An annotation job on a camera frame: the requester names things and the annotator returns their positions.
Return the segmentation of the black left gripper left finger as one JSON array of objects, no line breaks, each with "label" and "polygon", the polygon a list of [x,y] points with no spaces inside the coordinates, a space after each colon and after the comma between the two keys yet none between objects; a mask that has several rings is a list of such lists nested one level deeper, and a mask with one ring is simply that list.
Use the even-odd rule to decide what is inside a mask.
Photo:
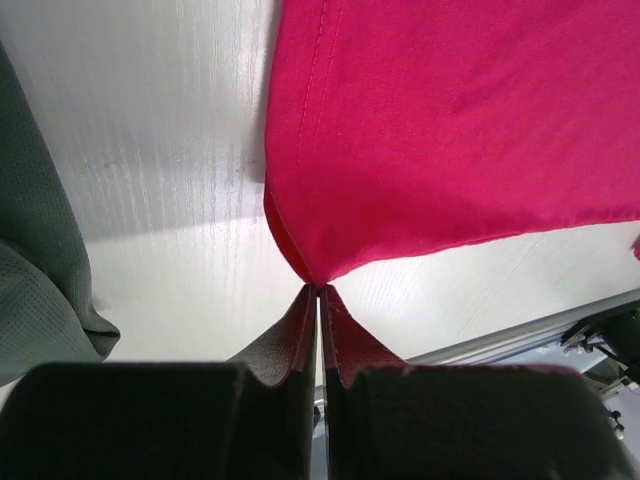
[{"label": "black left gripper left finger", "polygon": [[305,479],[316,291],[227,361],[51,363],[1,411],[5,479]]}]

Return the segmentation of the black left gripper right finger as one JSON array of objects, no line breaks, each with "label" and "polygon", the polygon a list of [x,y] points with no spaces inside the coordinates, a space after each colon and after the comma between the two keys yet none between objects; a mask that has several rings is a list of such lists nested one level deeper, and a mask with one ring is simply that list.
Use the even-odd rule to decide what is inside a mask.
[{"label": "black left gripper right finger", "polygon": [[631,479],[601,400],[554,365],[412,365],[319,294],[332,479]]}]

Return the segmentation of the pink t shirt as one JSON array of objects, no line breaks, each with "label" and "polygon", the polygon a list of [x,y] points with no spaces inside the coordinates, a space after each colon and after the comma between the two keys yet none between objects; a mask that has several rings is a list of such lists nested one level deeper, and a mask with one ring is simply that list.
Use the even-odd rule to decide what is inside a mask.
[{"label": "pink t shirt", "polygon": [[264,208],[305,282],[639,217],[635,1],[286,1]]}]

